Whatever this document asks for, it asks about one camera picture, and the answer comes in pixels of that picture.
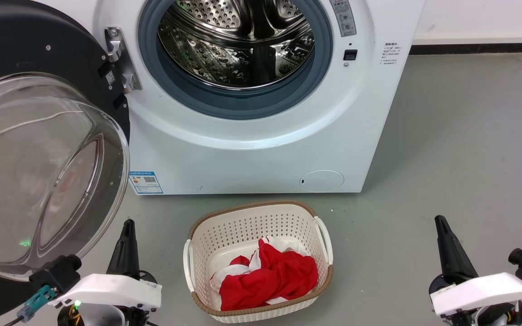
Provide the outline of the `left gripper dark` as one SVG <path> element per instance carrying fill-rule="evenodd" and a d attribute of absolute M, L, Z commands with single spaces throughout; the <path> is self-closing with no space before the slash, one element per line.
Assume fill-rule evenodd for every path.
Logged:
<path fill-rule="evenodd" d="M 107 274 L 140 277 L 136 225 L 133 220 L 123 224 L 107 268 Z M 146 326 L 147 310 L 109 305 L 70 305 L 57 317 L 58 326 Z"/>

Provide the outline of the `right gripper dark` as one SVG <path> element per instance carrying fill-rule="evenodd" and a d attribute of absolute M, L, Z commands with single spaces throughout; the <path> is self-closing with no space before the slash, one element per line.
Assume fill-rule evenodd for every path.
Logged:
<path fill-rule="evenodd" d="M 442 283 L 459 283 L 479 277 L 462 244 L 444 216 L 435 217 L 437 245 L 440 256 Z M 480 309 L 458 310 L 442 316 L 448 326 L 522 326 L 522 301 L 484 306 Z"/>

